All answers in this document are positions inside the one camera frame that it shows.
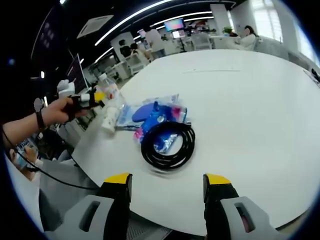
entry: ceiling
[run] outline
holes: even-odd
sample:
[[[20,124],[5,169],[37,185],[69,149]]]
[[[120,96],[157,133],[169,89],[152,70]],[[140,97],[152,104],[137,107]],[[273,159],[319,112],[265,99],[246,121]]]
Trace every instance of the ceiling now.
[[[86,67],[108,50],[111,47],[110,40],[120,33],[131,32],[132,36],[136,37],[138,35],[137,31],[147,25],[152,25],[156,22],[183,14],[210,11],[210,4],[214,4],[214,1],[207,0],[173,0],[161,4],[130,19],[108,35],[98,46],[95,46],[95,43],[117,23],[138,10],[159,1],[160,0],[66,0],[62,7],[66,15],[66,21],[68,22],[67,42],[69,49],[74,54],[79,53],[81,59],[85,59],[82,65]],[[245,0],[230,0],[217,3],[224,3],[226,9],[230,10],[232,6],[235,7],[244,1]],[[105,15],[113,15],[113,18],[97,32],[77,39],[79,32],[89,19]]]

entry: coiled black cable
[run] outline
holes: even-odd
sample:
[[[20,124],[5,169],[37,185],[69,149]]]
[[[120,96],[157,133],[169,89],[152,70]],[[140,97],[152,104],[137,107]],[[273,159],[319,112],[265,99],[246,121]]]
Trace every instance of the coiled black cable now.
[[[182,136],[182,146],[173,155],[162,155],[155,150],[156,138],[165,132]],[[152,166],[162,170],[172,170],[181,167],[191,158],[195,149],[195,140],[196,134],[191,125],[166,121],[155,125],[145,134],[141,143],[141,153]]]

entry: wristwatch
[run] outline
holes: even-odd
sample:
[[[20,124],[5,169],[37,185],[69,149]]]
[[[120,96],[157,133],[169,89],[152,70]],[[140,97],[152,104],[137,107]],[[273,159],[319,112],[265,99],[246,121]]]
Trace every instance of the wristwatch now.
[[[46,129],[45,122],[44,122],[44,119],[42,118],[42,113],[41,113],[41,109],[44,107],[44,104],[40,98],[36,98],[34,100],[33,106],[35,110],[36,121],[38,123],[38,128],[42,132]]]
[[[44,119],[42,118],[41,110],[35,112],[38,128],[42,132],[46,129]]]

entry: black cable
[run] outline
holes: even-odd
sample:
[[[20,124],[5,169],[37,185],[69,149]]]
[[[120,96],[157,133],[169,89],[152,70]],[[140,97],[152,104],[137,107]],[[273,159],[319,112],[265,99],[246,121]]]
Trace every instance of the black cable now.
[[[66,125],[65,124],[60,124],[60,127],[61,126],[64,126],[64,129],[67,131],[67,129],[66,129]],[[59,135],[59,133],[58,133],[58,131],[57,131],[57,127],[56,126],[54,126],[54,130],[55,130],[55,133],[60,137],[60,139],[61,139],[61,141],[65,144],[65,145],[68,145],[68,146],[66,146],[66,151],[67,151],[67,153],[69,154],[69,156],[70,156],[70,158],[74,161],[74,163],[75,163],[75,167],[79,167],[79,165],[78,165],[78,163],[76,162],[76,160],[73,158],[73,156],[72,156],[72,154],[70,153],[70,151],[69,151],[69,149],[68,149],[68,147],[70,147],[70,146],[72,146],[70,143],[68,143],[62,136],[60,136]]]
[[[182,136],[182,146],[173,155],[162,155],[155,150],[154,142],[162,133],[173,133]],[[184,165],[192,156],[195,149],[196,135],[191,125],[166,121],[152,127],[143,137],[141,153],[143,158],[152,166],[162,170],[172,170]]]
[[[9,140],[8,136],[6,135],[5,133],[5,130],[3,128],[2,129],[2,132],[5,136],[5,138],[7,139],[7,141],[9,142],[9,144],[14,148],[16,149],[15,145],[12,144],[12,142]],[[68,183],[68,182],[65,182],[65,181],[62,181],[54,176],[51,176],[49,173],[43,171],[41,168],[39,168],[38,166],[36,166],[35,164],[33,164],[32,162],[30,162],[29,160],[27,160],[25,158],[25,156],[23,156],[19,151],[16,151],[20,157],[22,157],[28,164],[30,164],[32,167],[34,167],[35,169],[38,169],[41,173],[43,173],[44,175],[47,175],[49,178],[52,178],[53,180],[56,180],[57,182],[61,183],[61,184],[64,184],[64,185],[67,185],[67,186],[70,186],[70,187],[74,187],[74,188],[78,188],[78,189],[86,189],[86,190],[98,190],[99,188],[98,187],[84,187],[84,186],[78,186],[78,185],[74,185],[74,184],[71,184],[71,183]]]

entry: gray gripper part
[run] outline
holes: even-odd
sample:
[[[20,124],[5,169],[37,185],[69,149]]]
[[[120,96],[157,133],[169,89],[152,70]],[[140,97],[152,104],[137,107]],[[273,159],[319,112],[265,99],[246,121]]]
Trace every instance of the gray gripper part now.
[[[274,229],[268,214],[246,196],[221,200],[228,219],[232,240],[285,240],[289,238]],[[246,232],[244,222],[237,208],[243,212],[250,232]]]
[[[62,225],[45,234],[49,240],[103,240],[107,216],[113,202],[112,198],[88,195],[66,212]],[[97,209],[91,224],[88,229],[83,230],[83,221],[93,206]]]

